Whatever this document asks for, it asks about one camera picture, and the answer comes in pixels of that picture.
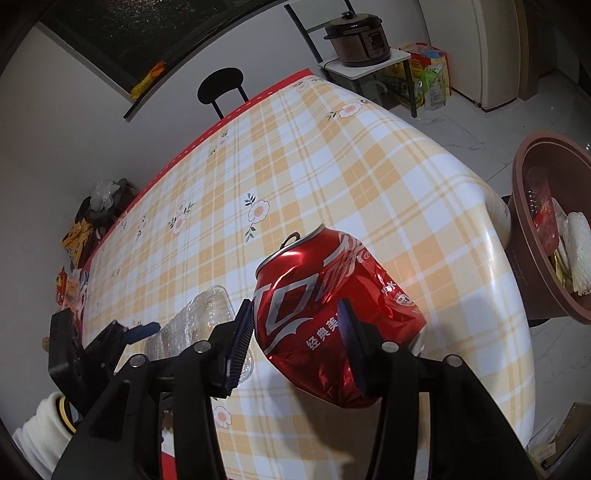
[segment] yellow and white checkered tablecloth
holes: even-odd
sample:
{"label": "yellow and white checkered tablecloth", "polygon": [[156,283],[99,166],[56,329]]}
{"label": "yellow and white checkered tablecloth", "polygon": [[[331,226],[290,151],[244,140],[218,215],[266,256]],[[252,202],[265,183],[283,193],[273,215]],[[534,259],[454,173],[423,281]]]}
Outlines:
{"label": "yellow and white checkered tablecloth", "polygon": [[[237,310],[252,297],[256,266],[287,235],[322,222],[368,247],[425,314],[424,355],[461,355],[525,444],[534,363],[503,248],[503,201],[421,132],[308,71],[220,121],[119,221],[92,260],[85,344],[113,319],[164,325],[214,284]],[[251,349],[250,379],[213,401],[226,419],[216,421],[228,476],[363,478],[377,407],[326,404],[293,387],[254,339]],[[417,478],[427,446],[423,420]]]}

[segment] window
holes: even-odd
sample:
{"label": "window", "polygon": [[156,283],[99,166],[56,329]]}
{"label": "window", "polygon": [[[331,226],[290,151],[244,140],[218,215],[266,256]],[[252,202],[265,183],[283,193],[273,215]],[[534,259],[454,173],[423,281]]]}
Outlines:
{"label": "window", "polygon": [[273,0],[58,0],[43,23],[126,92]]}

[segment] crushed soda can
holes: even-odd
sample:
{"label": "crushed soda can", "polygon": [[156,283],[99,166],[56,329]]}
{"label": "crushed soda can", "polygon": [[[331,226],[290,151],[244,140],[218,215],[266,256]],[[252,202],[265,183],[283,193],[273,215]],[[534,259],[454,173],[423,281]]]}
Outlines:
{"label": "crushed soda can", "polygon": [[290,235],[256,269],[256,341],[296,387],[340,407],[367,407],[376,400],[355,387],[338,332],[344,298],[384,340],[420,353],[427,322],[418,307],[359,240],[323,224]]}

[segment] rice cooker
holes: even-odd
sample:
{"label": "rice cooker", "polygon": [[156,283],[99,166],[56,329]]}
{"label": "rice cooker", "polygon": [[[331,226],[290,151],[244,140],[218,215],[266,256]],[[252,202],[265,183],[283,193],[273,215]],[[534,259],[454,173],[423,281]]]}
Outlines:
{"label": "rice cooker", "polygon": [[371,14],[345,12],[329,22],[327,35],[340,60],[350,67],[375,65],[390,57],[390,45],[382,28],[382,19]]}

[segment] trash can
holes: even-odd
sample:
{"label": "trash can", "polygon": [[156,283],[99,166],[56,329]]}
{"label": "trash can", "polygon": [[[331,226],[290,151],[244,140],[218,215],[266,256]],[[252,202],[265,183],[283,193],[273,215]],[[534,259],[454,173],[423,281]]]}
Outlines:
{"label": "trash can", "polygon": [[531,167],[545,167],[550,192],[568,215],[591,219],[591,157],[561,135],[539,132],[526,138],[513,162],[511,240],[506,254],[528,320],[571,316],[591,324],[591,294],[570,294],[559,283],[535,231],[525,197],[524,179]]}

